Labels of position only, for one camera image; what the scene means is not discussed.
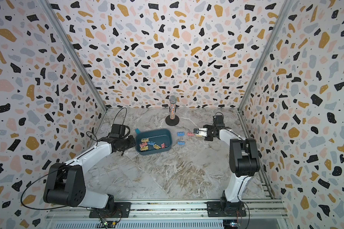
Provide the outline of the teal plastic storage box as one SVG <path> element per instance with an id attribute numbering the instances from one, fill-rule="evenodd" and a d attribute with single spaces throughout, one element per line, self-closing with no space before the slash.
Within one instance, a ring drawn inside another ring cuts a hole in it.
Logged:
<path id="1" fill-rule="evenodd" d="M 141 132 L 135 137 L 136 151 L 142 155 L 152 155 L 169 151 L 172 148 L 172 134 L 168 129 Z"/>

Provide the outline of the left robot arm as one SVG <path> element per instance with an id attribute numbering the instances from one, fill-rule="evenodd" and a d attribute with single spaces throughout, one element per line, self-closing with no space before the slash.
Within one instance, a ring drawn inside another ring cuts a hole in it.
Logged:
<path id="1" fill-rule="evenodd" d="M 48 173 L 43 200 L 46 203 L 68 207 L 110 209 L 108 194 L 88 190 L 85 174 L 108 155 L 135 147 L 133 136 L 126 138 L 103 137 L 83 154 L 65 162 L 53 164 Z"/>

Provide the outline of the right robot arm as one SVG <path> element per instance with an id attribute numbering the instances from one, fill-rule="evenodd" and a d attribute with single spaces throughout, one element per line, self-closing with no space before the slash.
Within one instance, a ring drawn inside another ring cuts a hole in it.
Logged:
<path id="1" fill-rule="evenodd" d="M 203 136 L 205 141 L 217 138 L 229 146 L 229 167 L 232 175 L 220 198 L 219 209 L 228 211 L 243 208 L 242 194 L 249 180 L 260 170 L 256 140 L 240 136 L 227 127 L 221 112 L 213 116 L 212 125 L 195 128 L 193 133 Z"/>

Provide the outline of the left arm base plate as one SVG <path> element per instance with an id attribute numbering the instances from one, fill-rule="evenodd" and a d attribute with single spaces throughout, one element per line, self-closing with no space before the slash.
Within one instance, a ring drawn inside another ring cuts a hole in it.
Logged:
<path id="1" fill-rule="evenodd" d="M 107 205 L 103 209 L 92 208 L 89 218 L 128 218 L 131 210 L 131 202 L 115 202 Z"/>

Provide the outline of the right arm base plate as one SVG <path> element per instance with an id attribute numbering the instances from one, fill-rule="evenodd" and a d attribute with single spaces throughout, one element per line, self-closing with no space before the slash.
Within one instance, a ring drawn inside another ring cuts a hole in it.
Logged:
<path id="1" fill-rule="evenodd" d="M 206 203 L 207 213 L 209 217 L 246 217 L 246 208 L 242 201 L 219 202 L 209 201 Z"/>

